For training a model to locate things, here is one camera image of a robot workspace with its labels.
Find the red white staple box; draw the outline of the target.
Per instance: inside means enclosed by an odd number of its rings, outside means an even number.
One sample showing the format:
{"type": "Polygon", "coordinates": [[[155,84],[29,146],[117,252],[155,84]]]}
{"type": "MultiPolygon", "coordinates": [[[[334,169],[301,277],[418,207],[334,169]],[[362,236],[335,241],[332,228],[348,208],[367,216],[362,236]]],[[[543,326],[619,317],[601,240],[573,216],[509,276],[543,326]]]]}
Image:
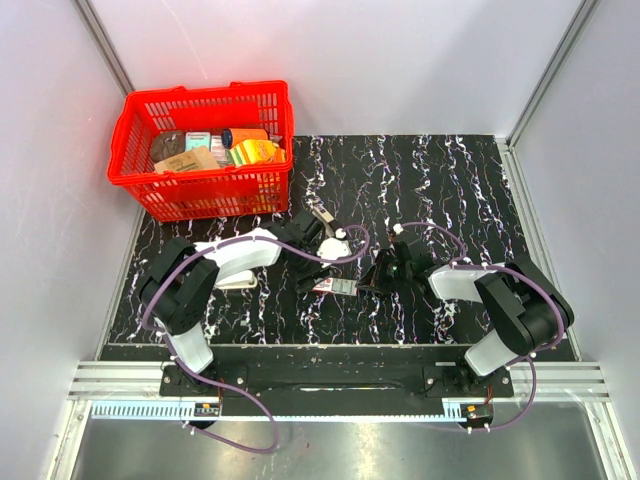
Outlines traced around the red white staple box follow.
{"type": "Polygon", "coordinates": [[[356,296],[357,282],[351,279],[328,277],[317,283],[312,290],[317,293],[356,296]]]}

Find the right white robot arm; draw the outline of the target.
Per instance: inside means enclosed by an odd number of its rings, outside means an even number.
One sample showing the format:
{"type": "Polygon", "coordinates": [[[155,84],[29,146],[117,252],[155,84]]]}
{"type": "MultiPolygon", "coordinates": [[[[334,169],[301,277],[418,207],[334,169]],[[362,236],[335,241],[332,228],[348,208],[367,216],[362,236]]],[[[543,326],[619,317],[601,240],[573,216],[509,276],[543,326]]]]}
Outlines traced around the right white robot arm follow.
{"type": "Polygon", "coordinates": [[[468,396],[486,389],[499,368],[562,338],[575,321],[569,303],[526,254],[505,264],[453,267],[434,261],[416,241],[394,241],[357,283],[378,294],[405,286],[484,306],[493,330],[466,351],[454,373],[456,387],[468,396]]]}

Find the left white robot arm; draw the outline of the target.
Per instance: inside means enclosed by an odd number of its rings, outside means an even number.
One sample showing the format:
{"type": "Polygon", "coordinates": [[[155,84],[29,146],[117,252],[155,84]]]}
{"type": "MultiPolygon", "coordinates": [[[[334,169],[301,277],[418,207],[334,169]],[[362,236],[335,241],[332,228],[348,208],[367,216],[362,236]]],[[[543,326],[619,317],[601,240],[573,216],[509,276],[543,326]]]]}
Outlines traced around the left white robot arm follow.
{"type": "Polygon", "coordinates": [[[311,258],[342,256],[345,239],[344,228],[322,207],[226,240],[191,243],[176,237],[164,244],[141,284],[141,324],[167,335],[167,345],[186,366],[182,384],[195,395],[206,395],[217,381],[202,326],[212,292],[228,287],[239,275],[276,264],[284,252],[298,270],[314,273],[323,263],[311,258]]]}

